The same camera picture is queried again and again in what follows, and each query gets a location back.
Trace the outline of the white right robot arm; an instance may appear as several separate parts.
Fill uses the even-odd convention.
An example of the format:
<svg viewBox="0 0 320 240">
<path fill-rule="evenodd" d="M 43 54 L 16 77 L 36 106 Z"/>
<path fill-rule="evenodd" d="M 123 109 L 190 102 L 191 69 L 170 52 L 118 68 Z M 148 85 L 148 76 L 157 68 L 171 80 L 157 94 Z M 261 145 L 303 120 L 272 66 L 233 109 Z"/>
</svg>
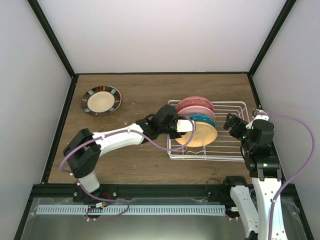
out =
<svg viewBox="0 0 320 240">
<path fill-rule="evenodd" d="M 288 239 L 282 204 L 276 195 L 282 183 L 280 160 L 273 151 L 274 124 L 261 110 L 251 122 L 229 113 L 223 125 L 240 141 L 240 152 L 251 177 L 256 201 L 242 176 L 227 176 L 223 182 L 223 198 L 234 202 L 247 240 Z"/>
</svg>

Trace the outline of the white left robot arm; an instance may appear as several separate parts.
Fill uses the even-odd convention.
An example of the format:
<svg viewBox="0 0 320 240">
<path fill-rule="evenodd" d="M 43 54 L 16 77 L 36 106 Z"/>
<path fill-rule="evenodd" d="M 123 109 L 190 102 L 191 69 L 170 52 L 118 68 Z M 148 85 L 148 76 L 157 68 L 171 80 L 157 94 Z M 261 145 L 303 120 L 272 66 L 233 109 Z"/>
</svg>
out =
<svg viewBox="0 0 320 240">
<path fill-rule="evenodd" d="M 166 104 L 157 113 L 123 128 L 106 132 L 90 132 L 87 128 L 80 130 L 63 150 L 64 158 L 59 169 L 76 179 L 89 201 L 97 202 L 102 196 L 102 189 L 95 168 L 101 156 L 144 143 L 161 149 L 162 146 L 155 142 L 160 135 L 178 139 L 187 133 L 193 135 L 195 130 L 196 124 L 190 117 L 179 116 L 175 107 Z"/>
</svg>

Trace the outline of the dark striped rim plate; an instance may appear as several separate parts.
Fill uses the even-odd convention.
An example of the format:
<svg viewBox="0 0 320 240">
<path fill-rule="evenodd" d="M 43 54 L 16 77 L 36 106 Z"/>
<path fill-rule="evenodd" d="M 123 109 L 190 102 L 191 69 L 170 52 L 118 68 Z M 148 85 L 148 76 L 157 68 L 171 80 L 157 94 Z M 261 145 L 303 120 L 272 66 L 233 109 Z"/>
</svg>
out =
<svg viewBox="0 0 320 240">
<path fill-rule="evenodd" d="M 81 98 L 82 110 L 94 117 L 102 117 L 116 111 L 122 103 L 122 95 L 112 86 L 97 86 L 88 90 Z"/>
</svg>

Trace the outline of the yellow plate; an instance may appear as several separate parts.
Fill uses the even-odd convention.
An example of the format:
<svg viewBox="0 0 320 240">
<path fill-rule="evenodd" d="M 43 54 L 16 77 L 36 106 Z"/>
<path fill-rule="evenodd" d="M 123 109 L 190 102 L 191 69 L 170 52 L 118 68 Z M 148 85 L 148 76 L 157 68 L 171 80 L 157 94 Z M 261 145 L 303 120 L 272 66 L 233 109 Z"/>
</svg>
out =
<svg viewBox="0 0 320 240">
<path fill-rule="evenodd" d="M 195 132 L 192 140 L 187 145 L 191 148 L 202 147 L 211 144 L 218 136 L 217 130 L 209 123 L 196 121 Z"/>
</svg>

